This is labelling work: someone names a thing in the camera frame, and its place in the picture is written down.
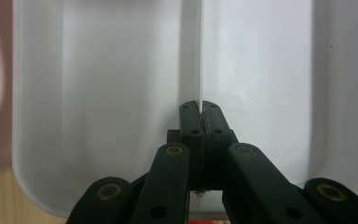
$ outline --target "wooden table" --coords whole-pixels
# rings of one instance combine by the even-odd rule
[[[31,203],[24,195],[11,167],[0,170],[0,224],[64,224]]]

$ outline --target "white plastic bin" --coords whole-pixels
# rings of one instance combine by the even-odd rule
[[[358,1],[14,3],[13,165],[51,214],[147,172],[190,100],[220,105],[292,183],[358,194]],[[219,192],[190,213],[224,216]]]

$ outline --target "white container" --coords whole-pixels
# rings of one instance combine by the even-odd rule
[[[14,27],[13,165],[53,215],[147,172],[190,100],[292,183],[358,194],[358,1],[15,0]],[[219,192],[190,212],[221,217]]]

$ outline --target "screw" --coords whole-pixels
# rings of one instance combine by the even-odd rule
[[[215,130],[213,130],[213,132],[214,132],[214,133],[217,133],[217,134],[220,134],[220,133],[222,133],[223,131],[220,130],[220,129],[215,129]]]
[[[255,151],[251,147],[238,146],[236,149],[240,154],[243,154],[246,156],[251,156],[251,155],[255,154]]]
[[[332,185],[322,183],[319,184],[316,189],[320,194],[331,201],[343,202],[347,200],[347,196],[344,194],[344,192]]]
[[[97,197],[103,201],[116,198],[121,192],[121,187],[118,184],[105,184],[97,191]]]
[[[183,149],[181,147],[167,147],[165,153],[170,156],[179,156],[183,153]]]

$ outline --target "white plastic surface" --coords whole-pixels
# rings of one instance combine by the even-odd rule
[[[202,4],[15,1],[13,163],[34,203],[67,217],[96,179],[147,172],[178,106],[202,99],[292,183],[358,193],[358,2]]]

